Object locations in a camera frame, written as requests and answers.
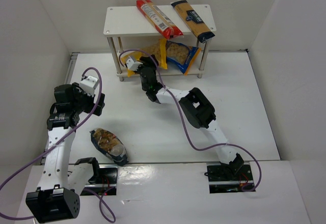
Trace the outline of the yellow macaroni bag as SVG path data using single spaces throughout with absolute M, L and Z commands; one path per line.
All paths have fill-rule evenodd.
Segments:
M 154 55 L 156 60 L 158 61 L 158 66 L 163 69 L 167 69 L 167 53 L 166 53 L 166 44 L 167 40 L 166 39 L 160 39 L 156 44 L 143 47 L 141 48 L 142 51 L 145 51 L 146 53 L 150 55 Z M 133 52 L 128 52 L 127 54 L 123 54 L 120 57 L 120 61 L 123 65 L 126 64 L 126 60 L 128 56 L 134 57 L 137 61 L 140 61 L 141 57 L 148 57 L 148 55 L 139 52 L 139 51 L 133 51 Z

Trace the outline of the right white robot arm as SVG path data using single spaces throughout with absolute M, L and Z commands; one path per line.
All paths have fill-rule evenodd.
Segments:
M 235 146 L 229 144 L 226 136 L 218 125 L 215 109 L 199 88 L 189 91 L 166 87 L 162 81 L 157 81 L 157 61 L 153 56 L 141 57 L 139 62 L 128 65 L 132 71 L 140 75 L 142 90 L 152 102 L 158 104 L 176 104 L 181 117 L 182 126 L 190 146 L 196 151 L 206 151 L 214 148 L 218 160 L 225 168 L 224 175 L 235 177 L 244 165 L 241 155 Z M 208 140 L 214 144 L 206 148 L 197 148 L 191 141 L 185 125 L 185 119 L 196 129 L 202 131 Z

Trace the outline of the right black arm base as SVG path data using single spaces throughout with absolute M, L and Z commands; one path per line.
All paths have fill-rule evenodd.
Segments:
M 243 192 L 255 187 L 251 167 L 248 163 L 245 163 L 234 176 L 227 172 L 224 165 L 208 164 L 204 175 L 208 179 L 211 194 Z

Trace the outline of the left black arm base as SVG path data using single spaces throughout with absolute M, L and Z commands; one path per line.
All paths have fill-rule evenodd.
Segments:
M 90 180 L 86 185 L 86 189 L 90 189 L 102 195 L 116 195 L 117 194 L 117 179 L 118 167 L 112 164 L 101 164 L 99 169 L 99 176 Z

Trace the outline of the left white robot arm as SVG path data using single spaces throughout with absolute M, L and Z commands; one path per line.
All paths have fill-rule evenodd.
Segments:
M 79 159 L 72 173 L 68 172 L 71 146 L 76 130 L 81 125 L 79 115 L 101 115 L 105 95 L 95 95 L 101 88 L 98 79 L 87 78 L 80 83 L 55 87 L 55 103 L 47 119 L 48 148 L 41 179 L 25 202 L 39 223 L 77 218 L 79 196 L 84 185 L 98 174 L 94 157 Z

